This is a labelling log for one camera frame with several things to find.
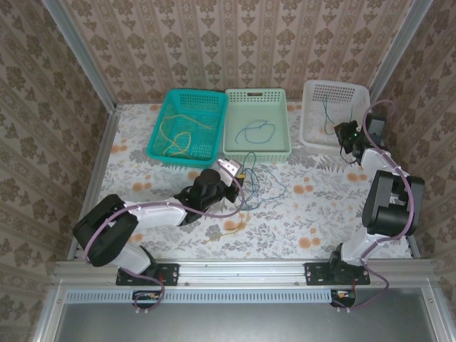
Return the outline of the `white plastic basket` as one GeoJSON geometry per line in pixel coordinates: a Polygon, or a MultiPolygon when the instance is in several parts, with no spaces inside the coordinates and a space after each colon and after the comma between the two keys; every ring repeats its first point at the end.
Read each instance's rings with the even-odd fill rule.
{"type": "Polygon", "coordinates": [[[304,84],[299,138],[311,153],[336,155],[340,149],[334,127],[356,120],[361,123],[370,107],[363,85],[312,80],[304,84]]]}

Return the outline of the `mint green plastic basket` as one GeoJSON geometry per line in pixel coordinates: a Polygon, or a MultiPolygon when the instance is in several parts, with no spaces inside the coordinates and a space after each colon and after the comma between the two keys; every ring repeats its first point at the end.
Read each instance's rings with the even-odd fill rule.
{"type": "Polygon", "coordinates": [[[238,162],[286,162],[291,154],[285,90],[281,88],[233,88],[225,91],[222,152],[238,162]]]}

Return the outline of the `floral patterned tablecloth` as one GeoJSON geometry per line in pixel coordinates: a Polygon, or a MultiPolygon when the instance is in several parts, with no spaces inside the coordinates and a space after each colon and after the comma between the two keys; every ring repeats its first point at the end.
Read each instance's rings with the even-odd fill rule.
{"type": "MultiPolygon", "coordinates": [[[[253,165],[248,212],[223,201],[208,217],[183,227],[132,235],[157,259],[325,259],[361,227],[371,176],[335,155],[312,155],[299,138],[301,104],[288,104],[292,151],[285,163],[253,165]]],[[[157,104],[124,105],[100,196],[161,201],[191,185],[199,170],[166,166],[146,155],[157,104]]]]}

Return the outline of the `teal plastic basket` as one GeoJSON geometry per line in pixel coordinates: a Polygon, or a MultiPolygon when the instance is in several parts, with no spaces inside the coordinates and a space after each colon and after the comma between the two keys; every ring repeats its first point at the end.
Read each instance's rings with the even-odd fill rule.
{"type": "Polygon", "coordinates": [[[177,88],[165,96],[146,155],[166,165],[206,169],[217,159],[228,97],[177,88]]]}

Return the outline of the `grey metal panel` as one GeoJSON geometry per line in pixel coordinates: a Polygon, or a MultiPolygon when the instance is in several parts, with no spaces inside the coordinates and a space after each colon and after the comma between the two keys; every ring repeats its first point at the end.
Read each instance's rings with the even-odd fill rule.
{"type": "Polygon", "coordinates": [[[33,342],[456,342],[442,292],[391,289],[367,306],[66,304],[50,292],[33,342]]]}

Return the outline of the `aluminium frame post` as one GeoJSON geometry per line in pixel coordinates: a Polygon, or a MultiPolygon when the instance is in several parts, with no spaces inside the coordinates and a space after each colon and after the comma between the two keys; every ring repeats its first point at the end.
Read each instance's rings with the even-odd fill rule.
{"type": "Polygon", "coordinates": [[[102,73],[95,64],[95,61],[83,41],[78,29],[73,23],[61,0],[42,0],[58,29],[71,48],[77,61],[80,63],[85,75],[98,94],[106,110],[110,113],[115,111],[117,100],[105,82],[102,73]]]}
{"type": "Polygon", "coordinates": [[[413,0],[370,85],[371,103],[380,99],[383,89],[431,7],[432,2],[433,0],[413,0]]]}

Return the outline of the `aluminium frame rail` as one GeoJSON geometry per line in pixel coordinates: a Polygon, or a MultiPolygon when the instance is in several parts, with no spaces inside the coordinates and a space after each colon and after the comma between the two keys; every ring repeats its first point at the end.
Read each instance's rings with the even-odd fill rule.
{"type": "MultiPolygon", "coordinates": [[[[316,259],[165,259],[178,264],[179,288],[304,288],[322,262],[316,259]]],[[[368,263],[371,288],[386,281],[392,288],[418,288],[437,283],[426,259],[374,259],[368,263]]],[[[81,288],[113,288],[118,269],[93,267],[82,260],[59,261],[54,271],[57,284],[81,288]]]]}
{"type": "Polygon", "coordinates": [[[103,183],[105,170],[110,156],[110,149],[113,146],[113,141],[118,131],[118,123],[123,110],[124,105],[117,104],[115,109],[108,116],[102,140],[100,142],[98,154],[93,166],[93,171],[90,176],[88,189],[86,191],[83,206],[78,218],[79,221],[81,221],[82,218],[84,218],[87,213],[89,213],[89,211],[91,211],[92,208],[94,208],[94,206],[97,204],[98,195],[100,194],[100,189],[103,183]]]}
{"type": "Polygon", "coordinates": [[[363,131],[372,144],[365,151],[363,163],[374,170],[374,178],[363,211],[363,225],[368,235],[375,237],[371,251],[386,242],[406,239],[410,253],[415,257],[418,248],[413,233],[418,228],[425,188],[424,180],[409,175],[392,158],[386,147],[377,146],[368,134],[366,118],[374,114],[385,122],[392,119],[397,106],[392,100],[378,100],[363,117],[363,131]]]}

